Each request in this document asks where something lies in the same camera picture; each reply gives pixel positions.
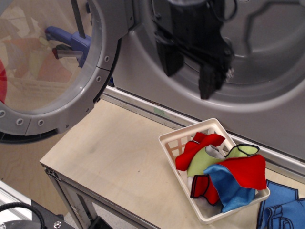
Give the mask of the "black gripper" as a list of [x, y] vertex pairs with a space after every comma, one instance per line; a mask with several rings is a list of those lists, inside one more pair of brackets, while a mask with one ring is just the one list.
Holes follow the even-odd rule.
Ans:
[[163, 71], [172, 76], [183, 66], [184, 57], [201, 66], [200, 97], [209, 99], [220, 90], [233, 59], [232, 48], [221, 36], [225, 17], [224, 0], [154, 0], [154, 33]]

